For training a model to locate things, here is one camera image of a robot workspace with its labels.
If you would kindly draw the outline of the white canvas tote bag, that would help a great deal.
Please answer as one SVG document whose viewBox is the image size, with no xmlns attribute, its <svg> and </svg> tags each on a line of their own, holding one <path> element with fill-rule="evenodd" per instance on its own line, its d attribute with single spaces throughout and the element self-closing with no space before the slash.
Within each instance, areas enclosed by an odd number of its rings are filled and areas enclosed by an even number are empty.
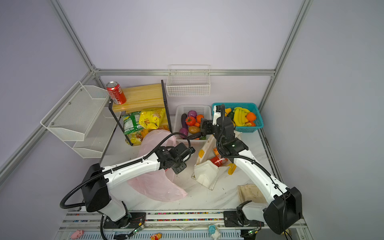
<svg viewBox="0 0 384 240">
<path fill-rule="evenodd" d="M 194 180 L 209 190 L 215 188 L 219 177 L 225 171 L 228 172 L 228 175 L 232 175 L 237 168 L 237 166 L 231 163 L 229 159 L 223 166 L 215 166 L 210 161 L 210 159 L 216 156 L 213 152 L 213 148 L 217 148 L 217 140 L 211 135 L 198 153 L 198 158 L 194 166 L 194 173 L 192 175 Z"/>
</svg>

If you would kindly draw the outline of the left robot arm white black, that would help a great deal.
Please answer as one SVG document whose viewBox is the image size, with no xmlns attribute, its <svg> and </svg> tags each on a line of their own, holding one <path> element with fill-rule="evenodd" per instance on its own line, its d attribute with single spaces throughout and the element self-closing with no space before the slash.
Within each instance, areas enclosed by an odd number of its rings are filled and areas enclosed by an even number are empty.
<svg viewBox="0 0 384 240">
<path fill-rule="evenodd" d="M 100 164 L 90 166 L 82 183 L 63 197 L 60 208 L 85 207 L 89 213 L 100 213 L 102 215 L 100 230 L 106 221 L 118 229 L 139 224 L 140 221 L 132 217 L 126 204 L 111 194 L 111 189 L 150 172 L 167 169 L 172 169 L 175 174 L 182 172 L 187 167 L 186 162 L 196 150 L 191 144 L 164 146 L 164 143 L 173 136 L 173 133 L 169 134 L 149 153 L 134 160 L 114 166 L 101 167 Z"/>
</svg>

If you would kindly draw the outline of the pink plastic grocery bag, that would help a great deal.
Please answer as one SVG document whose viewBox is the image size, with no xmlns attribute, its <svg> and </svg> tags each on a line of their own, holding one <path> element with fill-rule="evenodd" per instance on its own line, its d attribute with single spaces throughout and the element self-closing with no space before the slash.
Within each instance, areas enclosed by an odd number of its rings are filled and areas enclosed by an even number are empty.
<svg viewBox="0 0 384 240">
<path fill-rule="evenodd" d="M 154 149 L 171 132 L 153 130 L 143 139 L 138 156 L 144 156 Z M 172 169 L 149 172 L 128 180 L 128 184 L 138 193 L 160 202 L 173 202 L 184 199 L 188 194 L 174 183 L 176 174 Z"/>
</svg>

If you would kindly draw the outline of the orange soda can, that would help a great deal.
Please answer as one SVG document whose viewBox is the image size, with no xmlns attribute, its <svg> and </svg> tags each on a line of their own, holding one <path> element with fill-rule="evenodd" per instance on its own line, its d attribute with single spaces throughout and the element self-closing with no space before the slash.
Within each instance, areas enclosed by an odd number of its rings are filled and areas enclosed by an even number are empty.
<svg viewBox="0 0 384 240">
<path fill-rule="evenodd" d="M 219 155 L 220 155 L 220 153 L 219 153 L 219 151 L 218 151 L 217 148 L 213 148 L 213 152 L 214 152 L 214 154 L 215 154 L 216 156 L 219 156 Z"/>
</svg>

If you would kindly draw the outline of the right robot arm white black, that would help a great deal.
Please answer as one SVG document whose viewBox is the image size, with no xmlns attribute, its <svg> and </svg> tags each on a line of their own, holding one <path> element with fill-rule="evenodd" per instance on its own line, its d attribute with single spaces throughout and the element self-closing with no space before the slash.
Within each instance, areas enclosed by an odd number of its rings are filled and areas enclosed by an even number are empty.
<svg viewBox="0 0 384 240">
<path fill-rule="evenodd" d="M 215 108 L 213 119 L 202 121 L 202 134 L 215 137 L 219 154 L 242 170 L 267 201 L 265 206 L 245 202 L 240 205 L 240 212 L 247 221 L 264 222 L 274 233 L 285 234 L 303 216 L 301 192 L 279 181 L 235 136 L 232 120 L 225 115 L 225 105 L 216 105 Z"/>
</svg>

